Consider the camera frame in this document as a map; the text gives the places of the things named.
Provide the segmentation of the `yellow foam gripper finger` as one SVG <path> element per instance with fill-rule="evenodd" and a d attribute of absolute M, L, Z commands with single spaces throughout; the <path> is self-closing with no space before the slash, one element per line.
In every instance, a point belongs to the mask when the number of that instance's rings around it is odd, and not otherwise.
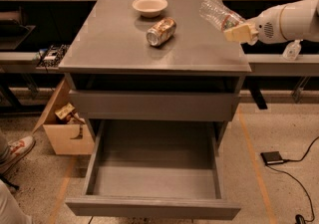
<path fill-rule="evenodd" d="M 223 32 L 229 42 L 254 44 L 258 40 L 258 31 L 254 23 L 242 23 Z"/>

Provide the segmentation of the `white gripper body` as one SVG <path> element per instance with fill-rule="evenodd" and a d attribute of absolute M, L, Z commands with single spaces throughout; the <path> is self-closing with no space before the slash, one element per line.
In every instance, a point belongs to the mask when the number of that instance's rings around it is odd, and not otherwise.
<path fill-rule="evenodd" d="M 249 23 L 255 25 L 260 42 L 264 44 L 277 44 L 287 41 L 283 36 L 280 24 L 283 10 L 284 5 L 274 6 L 248 20 Z"/>

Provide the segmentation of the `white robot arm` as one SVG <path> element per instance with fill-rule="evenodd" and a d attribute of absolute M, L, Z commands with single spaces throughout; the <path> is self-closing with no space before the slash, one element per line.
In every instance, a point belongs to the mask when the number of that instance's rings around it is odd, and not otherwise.
<path fill-rule="evenodd" d="M 319 0 L 301 0 L 271 7 L 223 34 L 227 41 L 239 43 L 319 42 Z"/>

